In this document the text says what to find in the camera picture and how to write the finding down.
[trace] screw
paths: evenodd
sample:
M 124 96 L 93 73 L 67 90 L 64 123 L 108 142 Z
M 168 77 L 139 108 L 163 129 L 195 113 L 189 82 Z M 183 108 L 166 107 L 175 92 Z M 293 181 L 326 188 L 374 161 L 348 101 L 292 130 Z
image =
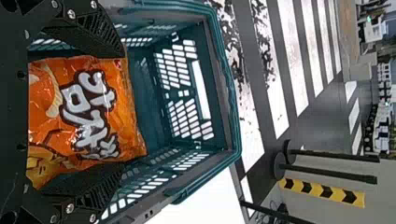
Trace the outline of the screw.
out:
M 51 218 L 50 218 L 50 223 L 55 223 L 56 221 L 57 221 L 57 217 L 56 217 L 56 215 L 53 215 Z
M 59 6 L 58 2 L 55 0 L 52 0 L 50 3 L 52 4 L 53 8 L 58 8 L 58 6 Z
M 26 76 L 27 76 L 26 73 L 24 73 L 22 71 L 17 72 L 17 78 L 19 78 L 20 80 L 25 80 Z
M 29 39 L 29 37 L 30 37 L 29 31 L 25 30 L 25 38 Z
M 27 148 L 27 146 L 24 143 L 17 144 L 17 150 L 18 151 L 24 152 L 26 150 L 26 148 Z
M 67 214 L 71 214 L 74 211 L 74 205 L 72 203 L 70 203 L 69 205 L 67 205 L 66 207 L 66 213 Z
M 76 19 L 76 12 L 74 12 L 73 9 L 69 9 L 69 10 L 67 11 L 67 15 L 69 16 L 69 18 L 70 18 L 71 20 L 75 20 L 75 19 Z
M 96 221 L 96 214 L 90 216 L 90 222 L 93 223 L 94 221 Z
M 97 8 L 97 7 L 98 7 L 98 5 L 96 4 L 96 2 L 95 2 L 95 1 L 91 1 L 91 7 L 92 7 L 92 8 Z

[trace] teal shopping basket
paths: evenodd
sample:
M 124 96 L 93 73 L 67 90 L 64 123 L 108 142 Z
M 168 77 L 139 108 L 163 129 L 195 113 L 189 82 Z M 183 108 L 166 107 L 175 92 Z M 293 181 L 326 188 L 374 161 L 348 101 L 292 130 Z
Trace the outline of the teal shopping basket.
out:
M 233 77 L 215 11 L 193 1 L 131 2 L 107 13 L 128 49 L 148 156 L 126 165 L 99 223 L 146 222 L 241 155 Z M 77 22 L 91 27 L 95 18 Z M 43 58 L 76 49 L 41 35 L 29 51 Z

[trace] hazard tape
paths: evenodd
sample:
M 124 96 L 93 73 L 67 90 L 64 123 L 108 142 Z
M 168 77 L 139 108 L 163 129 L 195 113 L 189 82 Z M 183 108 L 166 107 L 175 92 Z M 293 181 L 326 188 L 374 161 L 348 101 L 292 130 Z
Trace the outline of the hazard tape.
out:
M 308 194 L 320 199 L 326 199 L 337 203 L 345 203 L 359 208 L 364 208 L 365 193 L 328 187 L 316 183 L 307 183 L 297 179 L 283 178 L 279 181 L 282 189 L 291 190 L 301 194 Z

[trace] white floor marking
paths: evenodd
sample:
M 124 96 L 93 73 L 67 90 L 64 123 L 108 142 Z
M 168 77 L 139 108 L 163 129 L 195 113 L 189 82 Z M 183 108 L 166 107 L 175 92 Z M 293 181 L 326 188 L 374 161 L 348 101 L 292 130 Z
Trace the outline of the white floor marking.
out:
M 250 187 L 248 186 L 248 177 L 245 176 L 241 180 L 242 191 L 244 192 L 245 202 L 253 203 L 253 198 L 251 197 Z M 254 214 L 254 210 L 247 209 L 248 216 L 251 217 Z
M 272 73 L 266 79 L 267 85 L 269 86 L 268 100 L 271 108 L 271 115 L 274 123 L 276 139 L 279 138 L 288 128 L 289 119 L 288 112 L 286 109 L 285 95 L 282 88 L 282 79 L 279 74 L 279 67 L 276 57 L 276 48 L 271 29 L 270 17 L 268 15 L 268 8 L 266 0 L 250 0 L 251 9 L 255 10 L 258 7 L 258 3 L 264 5 L 265 8 L 258 11 L 257 19 L 259 22 L 255 23 L 256 36 L 257 38 L 265 38 L 268 40 L 268 45 L 260 44 L 260 53 L 264 54 L 269 50 L 269 55 L 272 57 L 272 61 L 268 62 L 268 69 L 272 70 Z
M 304 16 L 306 43 L 308 45 L 309 62 L 311 65 L 311 74 L 314 84 L 315 97 L 317 97 L 323 91 L 323 82 L 320 72 L 317 32 L 315 30 L 315 23 L 314 23 L 314 11 L 312 9 L 311 0 L 302 0 L 301 4 L 304 8 L 303 16 Z
M 353 95 L 353 92 L 358 87 L 357 81 L 349 81 L 346 83 L 346 103 L 349 103 L 350 98 Z
M 242 92 L 236 91 L 239 120 L 242 134 L 242 161 L 245 172 L 264 155 L 262 133 L 260 132 L 250 85 L 242 85 Z
M 278 0 L 277 3 L 279 5 L 280 22 L 289 61 L 291 86 L 298 117 L 308 107 L 309 102 L 308 94 L 306 93 L 303 59 L 300 52 L 293 1 Z
M 360 113 L 360 109 L 359 109 L 359 98 L 356 99 L 355 104 L 353 105 L 352 111 L 349 114 L 349 132 L 352 133 L 353 132 L 353 128 L 355 127 L 355 123 L 358 120 L 359 117 L 359 113 Z
M 242 161 L 245 171 L 248 172 L 264 154 L 264 146 L 262 145 L 262 133 L 257 119 L 248 74 L 245 72 L 245 59 L 241 57 L 241 55 L 243 56 L 242 48 L 239 48 L 241 43 L 239 31 L 236 27 L 233 5 L 226 3 L 226 0 L 212 0 L 207 3 L 210 6 L 214 4 L 221 6 L 215 7 L 215 9 L 218 13 L 219 20 L 222 21 L 221 29 L 223 31 L 225 45 L 227 46 L 225 52 L 228 64 L 234 72 L 234 84 L 240 117 L 239 123 L 242 134 Z
M 361 125 L 359 124 L 358 131 L 356 132 L 355 139 L 352 144 L 352 154 L 358 155 L 359 145 L 361 144 Z
M 216 175 L 181 206 L 166 206 L 148 224 L 245 223 L 229 169 Z
M 392 85 L 392 87 L 391 87 L 391 89 L 392 89 L 392 98 L 390 99 L 390 101 L 391 102 L 396 102 L 396 85 Z
M 334 79 L 334 73 L 332 70 L 332 54 L 330 53 L 330 40 L 329 32 L 327 30 L 326 8 L 324 0 L 318 0 L 318 13 L 320 22 L 320 33 L 323 44 L 324 63 L 326 66 L 327 83 L 330 83 Z
M 335 69 L 338 74 L 341 72 L 341 56 L 340 47 L 338 45 L 337 17 L 335 14 L 334 0 L 329 0 L 329 11 L 332 25 L 332 42 L 334 43 Z

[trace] potato chip bag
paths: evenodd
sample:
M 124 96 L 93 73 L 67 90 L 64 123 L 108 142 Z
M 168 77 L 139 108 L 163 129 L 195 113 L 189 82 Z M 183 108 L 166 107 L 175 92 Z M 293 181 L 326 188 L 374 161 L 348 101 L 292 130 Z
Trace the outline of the potato chip bag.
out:
M 35 188 L 59 174 L 145 155 L 127 59 L 78 56 L 29 64 L 26 175 Z

